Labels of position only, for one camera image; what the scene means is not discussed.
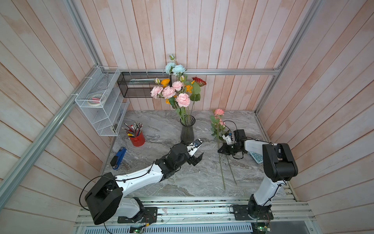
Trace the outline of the pink peony spray stem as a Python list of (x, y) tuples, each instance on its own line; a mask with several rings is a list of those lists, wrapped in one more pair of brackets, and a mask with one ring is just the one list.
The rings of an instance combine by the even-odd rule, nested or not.
[(216, 109), (213, 111), (213, 115), (210, 116), (211, 120), (211, 129), (212, 129), (212, 136), (217, 141), (217, 147), (220, 149), (221, 142), (222, 142), (222, 134), (225, 130), (224, 123), (222, 121), (222, 116), (224, 115), (224, 110)]

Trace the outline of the large pink rose stem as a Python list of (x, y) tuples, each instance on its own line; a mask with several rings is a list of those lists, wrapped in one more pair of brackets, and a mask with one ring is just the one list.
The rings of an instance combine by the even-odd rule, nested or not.
[[(230, 128), (227, 127), (227, 126), (225, 125), (225, 121), (223, 121), (223, 126), (224, 126), (225, 128), (228, 129), (228, 133), (231, 133)], [(234, 180), (234, 182), (235, 182), (235, 185), (237, 186), (238, 184), (237, 184), (237, 182), (236, 182), (236, 179), (235, 179), (235, 176), (234, 176), (234, 173), (233, 173), (233, 170), (232, 170), (232, 167), (231, 167), (231, 164), (230, 164), (230, 160), (229, 160), (229, 158), (228, 158), (228, 155), (226, 155), (226, 159), (227, 159), (227, 161), (228, 161), (228, 166), (229, 166), (230, 172), (231, 172), (231, 174), (232, 174), (233, 180)]]

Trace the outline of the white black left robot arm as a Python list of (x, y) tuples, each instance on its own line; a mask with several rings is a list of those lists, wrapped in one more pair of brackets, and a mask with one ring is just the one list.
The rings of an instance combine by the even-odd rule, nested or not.
[(199, 138), (193, 142), (178, 143), (145, 169), (126, 175), (106, 173), (99, 176), (84, 198), (94, 224), (104, 224), (113, 216), (125, 223), (137, 223), (146, 219), (154, 221), (141, 200), (128, 195), (147, 185), (168, 179), (185, 163), (196, 166), (203, 156), (195, 157), (194, 154), (202, 144), (203, 141)]

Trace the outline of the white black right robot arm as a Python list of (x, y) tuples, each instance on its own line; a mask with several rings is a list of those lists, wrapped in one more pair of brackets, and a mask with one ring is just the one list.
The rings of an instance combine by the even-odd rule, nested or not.
[(233, 205), (235, 220), (272, 220), (272, 200), (278, 190), (298, 174), (298, 167), (287, 143), (271, 143), (252, 139), (243, 129), (222, 136), (225, 143), (218, 153), (235, 156), (237, 153), (263, 157), (265, 177), (247, 205)]

